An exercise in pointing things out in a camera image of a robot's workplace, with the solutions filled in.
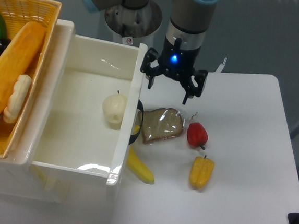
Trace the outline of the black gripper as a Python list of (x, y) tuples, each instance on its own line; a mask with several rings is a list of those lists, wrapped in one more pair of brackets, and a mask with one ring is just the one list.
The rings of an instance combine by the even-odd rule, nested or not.
[[(182, 40), (179, 46), (171, 44), (168, 39), (164, 40), (162, 53), (158, 54), (153, 47), (147, 50), (144, 55), (140, 71), (145, 74), (148, 80), (148, 89), (151, 89), (155, 76), (165, 75), (166, 77), (179, 81), (184, 87), (185, 96), (182, 104), (193, 97), (200, 97), (205, 88), (208, 71), (195, 70), (194, 64), (200, 48), (194, 50), (182, 50)], [(155, 61), (158, 66), (152, 67)]]

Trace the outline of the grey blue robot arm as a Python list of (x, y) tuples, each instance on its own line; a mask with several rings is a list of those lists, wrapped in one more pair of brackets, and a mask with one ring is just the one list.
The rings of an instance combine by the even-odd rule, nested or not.
[[(104, 11), (113, 40), (125, 45), (146, 42), (160, 28), (162, 12), (153, 0), (82, 0), (91, 13)], [(171, 0), (172, 11), (162, 52), (150, 48), (140, 71), (149, 80), (164, 75), (178, 81), (185, 90), (183, 104), (200, 97), (208, 71), (195, 70), (195, 60), (219, 0)]]

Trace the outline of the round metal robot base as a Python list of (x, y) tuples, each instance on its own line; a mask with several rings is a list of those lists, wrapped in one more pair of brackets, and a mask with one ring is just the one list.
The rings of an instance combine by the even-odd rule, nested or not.
[(143, 38), (155, 33), (162, 23), (162, 10), (153, 0), (141, 9), (122, 5), (105, 11), (105, 22), (110, 30), (121, 37)]

